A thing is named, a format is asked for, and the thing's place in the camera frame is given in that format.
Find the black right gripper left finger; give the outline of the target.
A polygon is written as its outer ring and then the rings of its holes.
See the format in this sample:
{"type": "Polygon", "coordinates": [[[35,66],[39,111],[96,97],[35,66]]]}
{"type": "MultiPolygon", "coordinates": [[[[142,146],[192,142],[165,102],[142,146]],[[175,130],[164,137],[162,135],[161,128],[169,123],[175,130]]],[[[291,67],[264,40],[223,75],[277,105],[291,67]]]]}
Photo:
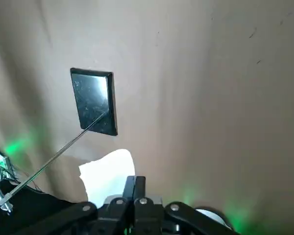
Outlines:
{"type": "Polygon", "coordinates": [[[18,235],[123,235],[134,218],[135,176],[128,176],[122,196],[97,208],[74,204],[17,232],[18,235]]]}

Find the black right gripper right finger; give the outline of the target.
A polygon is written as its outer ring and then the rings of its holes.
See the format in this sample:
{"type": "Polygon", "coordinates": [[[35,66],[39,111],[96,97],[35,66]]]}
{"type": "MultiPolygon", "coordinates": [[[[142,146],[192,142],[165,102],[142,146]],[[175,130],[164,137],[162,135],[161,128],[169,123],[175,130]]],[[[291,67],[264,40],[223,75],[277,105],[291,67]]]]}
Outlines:
{"type": "Polygon", "coordinates": [[[135,177],[134,234],[237,235],[224,224],[179,201],[166,206],[146,196],[146,178],[135,177]]]}

